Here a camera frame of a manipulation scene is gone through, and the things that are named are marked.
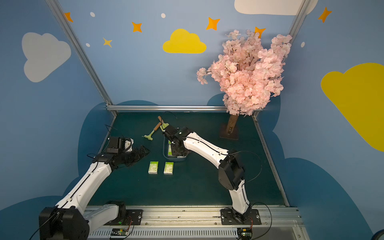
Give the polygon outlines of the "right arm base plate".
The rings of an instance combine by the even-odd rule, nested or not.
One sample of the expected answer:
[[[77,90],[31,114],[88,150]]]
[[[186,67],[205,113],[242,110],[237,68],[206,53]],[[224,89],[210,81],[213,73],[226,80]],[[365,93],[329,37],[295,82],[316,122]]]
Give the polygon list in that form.
[[[245,215],[241,215],[230,208],[220,210],[222,225],[261,225],[261,216],[257,209],[248,209]]]

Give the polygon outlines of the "green pocket tissue pack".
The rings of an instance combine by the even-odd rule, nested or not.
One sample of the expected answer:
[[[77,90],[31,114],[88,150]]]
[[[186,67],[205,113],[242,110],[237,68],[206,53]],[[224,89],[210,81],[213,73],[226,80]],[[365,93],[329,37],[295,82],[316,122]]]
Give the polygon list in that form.
[[[154,161],[150,162],[148,174],[156,175],[158,173],[158,168],[159,168],[159,162],[154,162]]]

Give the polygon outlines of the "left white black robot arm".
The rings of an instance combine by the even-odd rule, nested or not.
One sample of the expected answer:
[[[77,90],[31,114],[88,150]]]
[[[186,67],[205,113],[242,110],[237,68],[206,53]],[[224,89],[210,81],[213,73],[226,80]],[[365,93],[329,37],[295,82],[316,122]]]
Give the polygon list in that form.
[[[35,231],[41,240],[86,240],[90,233],[119,216],[117,204],[106,204],[85,214],[85,209],[104,180],[120,165],[126,167],[146,157],[144,146],[98,154],[87,172],[54,207],[44,208]]]

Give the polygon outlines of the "blue plastic storage box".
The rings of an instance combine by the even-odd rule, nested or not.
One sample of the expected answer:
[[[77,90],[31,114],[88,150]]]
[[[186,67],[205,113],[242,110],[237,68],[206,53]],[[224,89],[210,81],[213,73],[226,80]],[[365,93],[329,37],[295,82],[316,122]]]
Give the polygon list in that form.
[[[176,146],[167,137],[164,137],[163,156],[169,162],[182,162],[187,159],[187,155],[178,151]]]

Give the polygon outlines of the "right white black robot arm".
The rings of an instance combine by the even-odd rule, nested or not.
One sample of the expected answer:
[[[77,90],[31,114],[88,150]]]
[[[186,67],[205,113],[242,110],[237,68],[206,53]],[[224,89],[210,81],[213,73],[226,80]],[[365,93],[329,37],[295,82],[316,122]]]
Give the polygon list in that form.
[[[229,151],[200,137],[196,132],[184,127],[166,127],[163,135],[171,142],[177,153],[187,156],[194,152],[208,160],[218,169],[218,178],[232,199],[232,212],[238,222],[250,218],[253,205],[246,193],[245,167],[237,158],[240,151]]]

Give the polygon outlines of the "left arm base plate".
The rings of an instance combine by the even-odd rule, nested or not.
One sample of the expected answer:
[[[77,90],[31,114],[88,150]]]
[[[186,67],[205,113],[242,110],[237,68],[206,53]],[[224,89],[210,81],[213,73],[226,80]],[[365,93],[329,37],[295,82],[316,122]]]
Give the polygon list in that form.
[[[140,226],[143,218],[143,210],[126,210],[122,217],[117,217],[115,220],[109,221],[105,226]]]

